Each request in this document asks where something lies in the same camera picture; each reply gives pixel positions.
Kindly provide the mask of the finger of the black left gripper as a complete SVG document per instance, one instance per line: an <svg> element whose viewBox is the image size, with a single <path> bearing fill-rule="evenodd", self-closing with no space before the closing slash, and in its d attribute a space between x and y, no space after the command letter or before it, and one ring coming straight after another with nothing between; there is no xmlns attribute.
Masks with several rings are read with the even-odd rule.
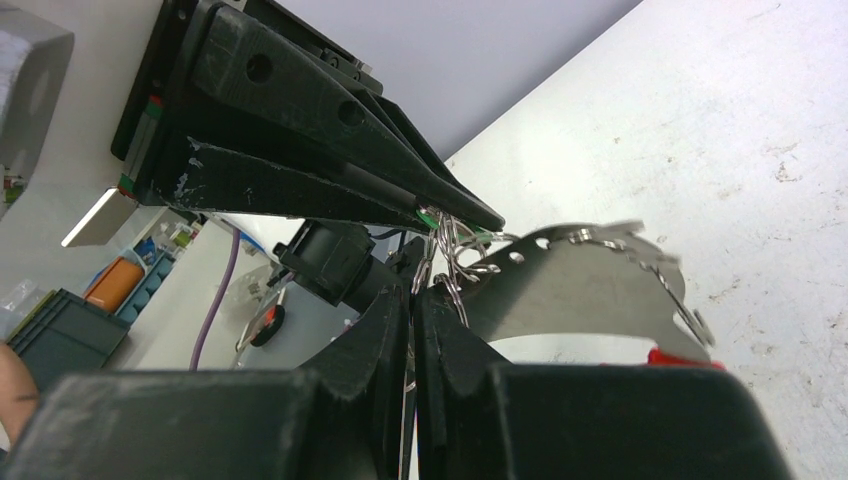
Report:
<svg viewBox="0 0 848 480"><path fill-rule="evenodd" d="M380 203L434 207L475 226L504 219L465 189L392 103L228 6L215 11L191 83L215 108L189 136L330 180Z"/></svg>
<svg viewBox="0 0 848 480"><path fill-rule="evenodd" d="M380 203L315 174L183 133L165 144L150 190L186 210L427 230L413 203Z"/></svg>

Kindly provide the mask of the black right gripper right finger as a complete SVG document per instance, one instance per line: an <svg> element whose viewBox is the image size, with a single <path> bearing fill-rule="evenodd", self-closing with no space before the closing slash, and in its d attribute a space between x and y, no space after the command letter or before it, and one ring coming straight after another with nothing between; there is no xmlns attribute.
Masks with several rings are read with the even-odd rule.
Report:
<svg viewBox="0 0 848 480"><path fill-rule="evenodd" d="M413 307L423 479L788 479L757 403L695 365L514 364L441 292Z"/></svg>

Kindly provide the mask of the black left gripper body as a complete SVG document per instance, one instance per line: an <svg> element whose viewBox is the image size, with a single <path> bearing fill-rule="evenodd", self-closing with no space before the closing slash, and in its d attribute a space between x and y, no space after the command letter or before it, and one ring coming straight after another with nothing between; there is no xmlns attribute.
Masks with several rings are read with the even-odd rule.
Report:
<svg viewBox="0 0 848 480"><path fill-rule="evenodd" d="M230 1L232 8L255 18L313 56L381 94L383 85L371 69L347 49L276 1ZM166 86L177 64L196 1L164 1L148 40L140 67L111 144L111 153L124 162L118 189L137 199L135 186L156 125L164 109Z"/></svg>

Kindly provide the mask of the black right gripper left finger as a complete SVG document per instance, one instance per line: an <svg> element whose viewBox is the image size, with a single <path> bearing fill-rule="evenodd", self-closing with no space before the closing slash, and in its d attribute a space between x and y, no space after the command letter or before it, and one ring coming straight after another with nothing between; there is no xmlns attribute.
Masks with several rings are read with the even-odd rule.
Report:
<svg viewBox="0 0 848 480"><path fill-rule="evenodd" d="M288 371L72 375L46 395L5 479L395 479L408 296Z"/></svg>

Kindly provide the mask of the green key tag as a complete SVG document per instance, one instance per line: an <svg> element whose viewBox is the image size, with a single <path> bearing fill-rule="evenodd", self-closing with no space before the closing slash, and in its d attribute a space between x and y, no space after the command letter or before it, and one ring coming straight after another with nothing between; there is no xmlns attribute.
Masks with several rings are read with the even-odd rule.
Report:
<svg viewBox="0 0 848 480"><path fill-rule="evenodd" d="M419 219L424 224L426 224L431 230L437 230L439 228L442 218L441 212L439 210L429 207L419 207L416 213ZM482 229L475 225L463 223L455 217L452 218L452 222L453 226L457 230L457 235L460 238L471 237L472 235L490 234L488 230Z"/></svg>

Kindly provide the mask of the steel key holder red handle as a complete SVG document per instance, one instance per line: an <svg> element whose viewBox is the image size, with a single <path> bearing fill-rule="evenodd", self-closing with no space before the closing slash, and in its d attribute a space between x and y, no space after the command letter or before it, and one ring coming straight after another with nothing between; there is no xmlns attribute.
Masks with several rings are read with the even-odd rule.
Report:
<svg viewBox="0 0 848 480"><path fill-rule="evenodd" d="M461 325L491 342L541 334L651 340L648 360L704 365L715 337L685 304L678 256L642 238L640 220L555 224L523 237L460 238L441 212L427 237L414 292L442 288Z"/></svg>

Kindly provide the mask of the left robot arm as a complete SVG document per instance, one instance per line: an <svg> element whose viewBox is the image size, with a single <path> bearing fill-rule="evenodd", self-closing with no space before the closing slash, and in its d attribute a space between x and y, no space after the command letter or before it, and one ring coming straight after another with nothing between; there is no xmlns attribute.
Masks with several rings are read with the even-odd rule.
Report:
<svg viewBox="0 0 848 480"><path fill-rule="evenodd" d="M274 256L358 311L400 277L370 226L504 226L358 58L272 1L163 2L111 151L142 205L302 219Z"/></svg>

